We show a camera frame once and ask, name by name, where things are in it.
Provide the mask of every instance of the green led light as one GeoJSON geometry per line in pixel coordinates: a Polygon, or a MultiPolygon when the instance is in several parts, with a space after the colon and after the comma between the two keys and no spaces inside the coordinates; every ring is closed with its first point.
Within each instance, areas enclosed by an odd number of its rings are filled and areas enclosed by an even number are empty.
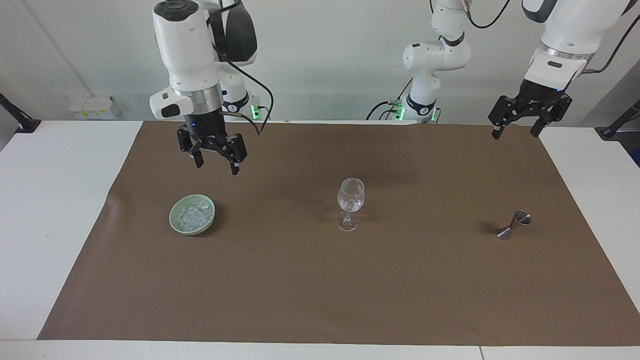
{"type": "Polygon", "coordinates": [[[442,113],[442,109],[440,108],[433,109],[433,114],[431,114],[431,121],[429,121],[429,124],[437,124],[438,120],[440,120],[441,113],[442,113]]]}
{"type": "Polygon", "coordinates": [[[402,121],[403,117],[404,117],[404,106],[400,105],[398,110],[396,110],[396,120],[402,121]]]}
{"type": "Polygon", "coordinates": [[[252,105],[251,109],[253,110],[253,119],[258,120],[260,118],[260,109],[256,105],[252,105]]]}

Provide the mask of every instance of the metal jigger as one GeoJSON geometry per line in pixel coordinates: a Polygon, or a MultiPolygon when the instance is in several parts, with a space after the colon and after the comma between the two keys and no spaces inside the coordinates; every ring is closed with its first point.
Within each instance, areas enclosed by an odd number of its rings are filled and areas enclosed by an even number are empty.
{"type": "Polygon", "coordinates": [[[531,224],[531,214],[529,214],[524,210],[518,210],[513,215],[513,220],[511,221],[511,225],[501,230],[500,233],[498,234],[498,238],[500,238],[500,240],[507,241],[509,240],[511,233],[515,229],[518,229],[519,227],[522,227],[522,226],[527,226],[529,224],[531,224]]]}

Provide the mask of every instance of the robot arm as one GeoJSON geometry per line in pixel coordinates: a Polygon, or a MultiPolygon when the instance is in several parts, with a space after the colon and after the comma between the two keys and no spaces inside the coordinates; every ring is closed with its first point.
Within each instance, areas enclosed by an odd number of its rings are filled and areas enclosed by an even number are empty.
{"type": "MultiPolygon", "coordinates": [[[[201,150],[217,152],[229,161],[232,173],[236,175],[247,155],[246,147],[242,135],[229,136],[225,129],[224,116],[228,113],[223,109],[225,100],[221,82],[228,77],[221,75],[222,64],[217,61],[212,44],[215,39],[216,47],[232,52],[229,49],[237,49],[240,43],[242,51],[236,51],[234,56],[248,55],[245,61],[255,59],[257,45],[250,53],[251,47],[244,46],[251,42],[250,39],[245,42],[227,41],[233,38],[232,34],[238,36],[238,30],[232,31],[234,27],[229,24],[222,35],[212,31],[215,25],[210,16],[221,16],[224,8],[221,9],[220,5],[223,4],[191,0],[169,0],[156,5],[153,14],[156,39],[169,72],[170,86],[150,98],[150,107],[157,119],[184,116],[186,123],[177,131],[180,149],[188,152],[197,167],[204,164],[201,150]]],[[[241,0],[235,0],[228,7],[230,10],[227,12],[246,13],[241,0]]],[[[240,27],[246,29],[246,21],[240,27]]],[[[233,91],[234,95],[241,93],[241,89],[233,91]]]]}
{"type": "MultiPolygon", "coordinates": [[[[215,0],[216,4],[197,2],[208,5],[205,18],[211,30],[211,42],[217,50],[239,67],[253,64],[258,43],[253,21],[242,1],[215,0]]],[[[247,91],[242,74],[224,61],[220,62],[220,85],[224,100],[222,107],[225,111],[260,119],[257,110],[260,99],[247,91]]]]}
{"type": "Polygon", "coordinates": [[[538,117],[531,134],[562,120],[572,99],[566,94],[598,51],[605,32],[637,0],[522,0],[526,16],[545,25],[541,45],[515,98],[500,97],[489,114],[499,139],[504,128],[522,117],[538,117]]]}
{"type": "Polygon", "coordinates": [[[404,50],[404,66],[413,74],[411,92],[403,99],[404,119],[431,119],[440,89],[440,79],[434,72],[461,69],[469,63],[466,23],[461,0],[438,0],[431,19],[431,26],[440,35],[438,41],[418,42],[404,50]]]}

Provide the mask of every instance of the black cable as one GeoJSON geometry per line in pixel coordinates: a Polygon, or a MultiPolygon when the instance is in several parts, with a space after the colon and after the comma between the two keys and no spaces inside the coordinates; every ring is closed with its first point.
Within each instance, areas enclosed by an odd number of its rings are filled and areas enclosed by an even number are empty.
{"type": "MultiPolygon", "coordinates": [[[[411,85],[412,81],[413,81],[413,78],[409,79],[409,82],[404,86],[404,89],[402,89],[400,94],[398,94],[398,97],[396,97],[396,101],[400,100],[400,98],[402,97],[402,94],[404,94],[404,92],[409,87],[409,85],[411,85]]],[[[387,114],[387,117],[385,117],[385,120],[388,120],[388,119],[389,119],[389,114],[387,114]]]]}
{"type": "Polygon", "coordinates": [[[371,109],[371,111],[367,115],[367,118],[365,120],[369,120],[371,115],[373,115],[373,112],[376,111],[380,106],[384,106],[384,105],[390,105],[390,104],[389,104],[388,101],[383,101],[383,102],[379,103],[378,105],[374,106],[373,109],[371,109]]]}
{"type": "Polygon", "coordinates": [[[253,126],[253,128],[255,129],[255,133],[256,134],[260,135],[260,130],[258,130],[258,126],[253,122],[253,120],[249,119],[249,117],[246,116],[245,114],[242,114],[242,113],[230,113],[230,112],[227,112],[227,111],[221,111],[220,115],[241,117],[241,118],[247,120],[253,126]]]}
{"type": "Polygon", "coordinates": [[[629,0],[629,5],[627,5],[625,11],[622,12],[622,15],[625,15],[629,10],[631,10],[631,8],[633,8],[637,2],[638,0],[629,0]]]}
{"type": "Polygon", "coordinates": [[[263,89],[267,91],[267,93],[269,93],[269,97],[271,98],[271,106],[269,107],[269,111],[267,111],[267,117],[264,118],[264,122],[262,122],[262,126],[260,127],[260,133],[262,133],[264,131],[264,126],[267,124],[267,121],[271,118],[271,112],[273,111],[273,92],[271,92],[271,90],[269,90],[269,88],[265,84],[261,83],[253,76],[247,74],[246,71],[244,71],[243,69],[240,69],[236,64],[229,61],[227,57],[213,43],[211,44],[211,46],[213,46],[213,49],[216,51],[220,59],[222,59],[227,64],[231,65],[232,68],[236,69],[242,75],[251,79],[254,83],[260,85],[263,89]]]}
{"type": "Polygon", "coordinates": [[[618,42],[618,45],[616,46],[616,49],[611,54],[611,57],[609,58],[609,61],[607,61],[607,63],[602,67],[602,69],[600,69],[600,70],[586,69],[586,70],[583,70],[582,73],[583,74],[599,74],[599,73],[607,70],[607,67],[609,67],[609,65],[611,65],[611,62],[613,61],[613,58],[616,57],[616,54],[618,53],[618,50],[620,50],[620,47],[622,47],[622,44],[624,44],[625,40],[627,39],[627,36],[629,36],[629,33],[631,33],[631,30],[633,30],[634,26],[636,26],[638,20],[640,20],[640,15],[638,15],[636,17],[636,19],[631,23],[631,25],[627,29],[627,32],[622,36],[622,39],[620,39],[620,42],[618,42]]]}
{"type": "Polygon", "coordinates": [[[382,114],[380,114],[380,117],[378,118],[378,120],[382,120],[382,117],[385,116],[385,114],[387,114],[387,116],[389,116],[389,114],[395,113],[395,112],[396,112],[395,110],[384,111],[382,114]]]}
{"type": "Polygon", "coordinates": [[[261,110],[261,109],[267,109],[267,110],[269,110],[269,108],[268,108],[268,107],[266,107],[266,106],[258,106],[258,109],[259,109],[259,110],[261,110]]]}
{"type": "Polygon", "coordinates": [[[471,25],[473,25],[473,26],[477,27],[478,29],[486,29],[486,28],[490,28],[491,26],[493,26],[493,25],[498,21],[498,19],[499,19],[500,17],[502,17],[502,14],[504,13],[504,10],[506,10],[506,9],[507,9],[507,6],[509,6],[509,3],[510,3],[510,2],[511,2],[511,0],[507,0],[507,2],[506,2],[506,3],[504,3],[504,6],[502,7],[502,10],[500,10],[500,12],[498,13],[498,16],[496,16],[496,17],[495,17],[495,19],[489,23],[489,25],[484,25],[484,26],[482,26],[482,25],[478,25],[478,24],[476,24],[476,22],[475,22],[473,19],[471,19],[471,10],[469,10],[469,11],[467,12],[467,18],[468,18],[468,19],[469,19],[469,21],[471,22],[471,25]]]}

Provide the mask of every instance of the electrical outlet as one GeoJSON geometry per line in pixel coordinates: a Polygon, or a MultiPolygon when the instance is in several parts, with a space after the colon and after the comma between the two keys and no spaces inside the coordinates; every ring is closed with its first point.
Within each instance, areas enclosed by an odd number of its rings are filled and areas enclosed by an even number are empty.
{"type": "Polygon", "coordinates": [[[69,111],[75,119],[81,120],[115,120],[120,108],[110,96],[94,96],[85,99],[74,99],[69,111]]]}

